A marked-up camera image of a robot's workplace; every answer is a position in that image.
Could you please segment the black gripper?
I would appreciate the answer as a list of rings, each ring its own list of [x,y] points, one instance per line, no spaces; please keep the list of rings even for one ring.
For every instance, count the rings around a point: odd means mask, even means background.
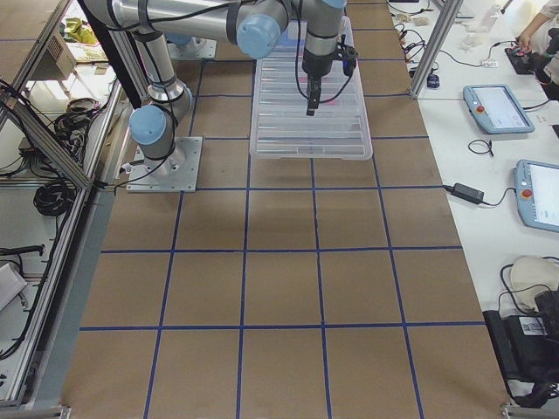
[[[357,58],[356,49],[352,45],[346,45],[344,40],[336,42],[334,50],[326,55],[314,54],[305,46],[302,69],[307,74],[307,116],[314,116],[320,105],[321,78],[330,73],[333,62],[341,61],[343,74],[351,78],[356,68]]]

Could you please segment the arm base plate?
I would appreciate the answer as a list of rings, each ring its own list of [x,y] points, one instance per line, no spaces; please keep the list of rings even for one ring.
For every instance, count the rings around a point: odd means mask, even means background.
[[[125,185],[134,193],[195,192],[201,159],[203,138],[176,137],[174,153],[159,167],[159,162],[145,160],[139,147],[135,160],[140,161],[126,169],[132,182]]]
[[[188,44],[178,45],[169,41],[168,49],[170,57],[174,60],[214,59],[217,42],[210,39],[192,38]]]

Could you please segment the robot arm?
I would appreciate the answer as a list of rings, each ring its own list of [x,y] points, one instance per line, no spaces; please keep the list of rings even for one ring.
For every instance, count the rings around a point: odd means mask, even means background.
[[[181,136],[204,138],[203,171],[227,156],[238,168],[289,159],[366,160],[354,90],[355,50],[342,1],[85,1],[122,72],[142,72],[146,101],[131,137],[160,175],[183,166]]]

